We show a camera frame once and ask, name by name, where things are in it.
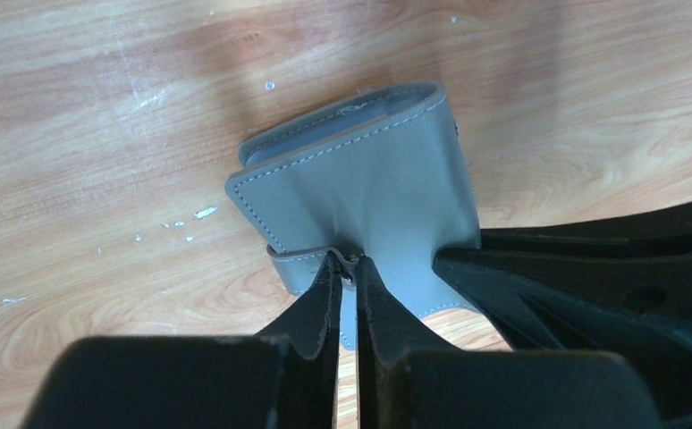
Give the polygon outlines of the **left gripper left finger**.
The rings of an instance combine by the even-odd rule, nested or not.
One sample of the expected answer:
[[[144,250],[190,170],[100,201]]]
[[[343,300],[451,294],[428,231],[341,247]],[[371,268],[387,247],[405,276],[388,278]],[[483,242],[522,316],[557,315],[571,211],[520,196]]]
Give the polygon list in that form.
[[[342,267],[252,335],[99,336],[55,361],[24,428],[330,428]]]

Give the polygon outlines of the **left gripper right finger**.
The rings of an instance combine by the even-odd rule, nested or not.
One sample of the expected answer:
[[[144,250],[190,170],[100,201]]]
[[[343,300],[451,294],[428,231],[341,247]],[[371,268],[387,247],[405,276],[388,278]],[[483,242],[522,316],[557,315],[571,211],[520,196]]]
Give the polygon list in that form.
[[[660,428],[649,390],[600,351],[460,349],[356,266],[359,425],[363,428]]]

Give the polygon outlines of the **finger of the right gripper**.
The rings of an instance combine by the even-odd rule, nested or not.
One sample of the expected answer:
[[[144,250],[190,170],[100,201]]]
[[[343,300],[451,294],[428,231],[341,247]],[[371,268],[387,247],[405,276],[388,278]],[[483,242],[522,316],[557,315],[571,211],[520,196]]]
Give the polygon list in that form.
[[[663,422],[692,428],[692,202],[481,239],[440,250],[433,269],[513,349],[620,354]]]

